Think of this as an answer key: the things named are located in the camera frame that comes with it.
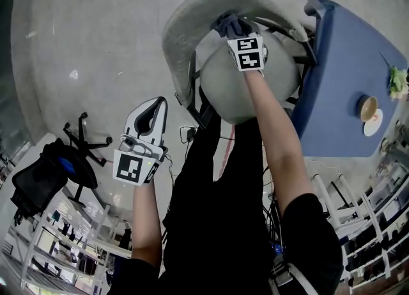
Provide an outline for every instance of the chair base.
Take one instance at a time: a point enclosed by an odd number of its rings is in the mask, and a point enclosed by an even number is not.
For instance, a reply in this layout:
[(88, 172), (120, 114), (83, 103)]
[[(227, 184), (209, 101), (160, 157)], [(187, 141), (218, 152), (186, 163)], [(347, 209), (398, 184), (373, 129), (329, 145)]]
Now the chair base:
[(78, 150), (84, 156), (89, 156), (97, 164), (103, 167), (107, 163), (107, 160), (105, 158), (102, 158), (102, 159), (97, 158), (90, 150), (108, 147), (112, 143), (112, 137), (107, 137), (105, 140), (106, 143), (88, 144), (88, 142), (85, 141), (84, 129), (83, 129), (83, 124), (82, 124), (82, 121), (86, 119), (87, 117), (88, 117), (88, 114), (84, 112), (81, 114), (81, 116), (78, 119), (78, 138), (69, 130), (70, 123), (65, 124), (63, 131), (66, 133), (66, 135), (70, 139), (70, 143), (74, 143), (77, 146)]

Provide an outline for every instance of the chair backrest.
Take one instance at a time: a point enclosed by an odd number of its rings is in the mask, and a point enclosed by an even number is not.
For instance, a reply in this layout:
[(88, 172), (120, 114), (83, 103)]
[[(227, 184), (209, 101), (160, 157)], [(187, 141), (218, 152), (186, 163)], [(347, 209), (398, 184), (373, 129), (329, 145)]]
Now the chair backrest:
[(57, 139), (44, 146), (40, 158), (16, 173), (12, 201), (25, 217), (42, 212), (70, 178), (74, 183), (94, 189), (98, 186), (95, 173), (86, 157)]
[(51, 199), (68, 178), (65, 172), (44, 158), (16, 173), (13, 178), (16, 188), (12, 202), (25, 217), (44, 211)]
[(272, 20), (289, 31), (299, 42), (308, 40), (300, 23), (271, 0), (186, 0), (168, 20), (162, 35), (162, 48), (172, 74), (179, 102), (188, 107), (192, 101), (189, 62), (210, 26), (222, 14), (233, 12), (239, 17)]

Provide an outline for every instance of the chair seat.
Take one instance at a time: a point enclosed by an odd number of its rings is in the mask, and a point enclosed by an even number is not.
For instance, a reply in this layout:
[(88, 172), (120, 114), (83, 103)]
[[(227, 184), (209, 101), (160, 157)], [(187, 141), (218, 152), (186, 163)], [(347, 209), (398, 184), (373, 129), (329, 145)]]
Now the chair seat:
[[(297, 65), (277, 37), (266, 31), (260, 34), (268, 49), (263, 70), (265, 80), (277, 100), (283, 102), (299, 86)], [(223, 43), (204, 63), (200, 85), (210, 104), (228, 123), (238, 125), (256, 116), (243, 73), (237, 70), (231, 59), (227, 43)]]

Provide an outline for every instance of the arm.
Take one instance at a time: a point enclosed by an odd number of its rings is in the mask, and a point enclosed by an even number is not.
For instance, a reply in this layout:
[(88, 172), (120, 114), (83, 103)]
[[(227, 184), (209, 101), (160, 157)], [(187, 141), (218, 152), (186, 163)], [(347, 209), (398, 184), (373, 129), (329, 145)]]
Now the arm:
[(313, 193), (301, 143), (287, 113), (275, 99), (260, 72), (244, 72), (244, 78), (256, 111), (268, 167), (283, 216), (293, 199)]
[(159, 268), (162, 260), (162, 236), (153, 179), (136, 186), (132, 223), (132, 258)]

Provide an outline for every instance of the gray chair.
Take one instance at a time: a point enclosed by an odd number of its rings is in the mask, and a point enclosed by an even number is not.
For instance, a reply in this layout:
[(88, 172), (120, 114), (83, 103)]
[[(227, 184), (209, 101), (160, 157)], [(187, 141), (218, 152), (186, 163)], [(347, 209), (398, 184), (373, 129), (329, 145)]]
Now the gray chair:
[[(271, 0), (186, 0), (168, 20), (162, 35), (162, 47), (179, 103), (203, 128), (206, 128), (213, 108), (223, 120), (233, 125), (255, 116), (242, 73), (232, 62), (227, 43), (223, 43), (202, 69), (196, 71), (196, 47), (211, 31), (210, 26), (227, 12), (235, 13), (256, 29), (255, 23), (266, 27), (265, 31), (260, 31), (269, 52), (263, 73), (279, 101), (287, 100), (301, 83), (297, 63), (305, 64), (305, 67), (316, 65), (305, 29)], [(273, 32), (299, 42), (307, 55), (292, 57)], [(198, 78), (210, 102), (202, 116), (195, 106)]]

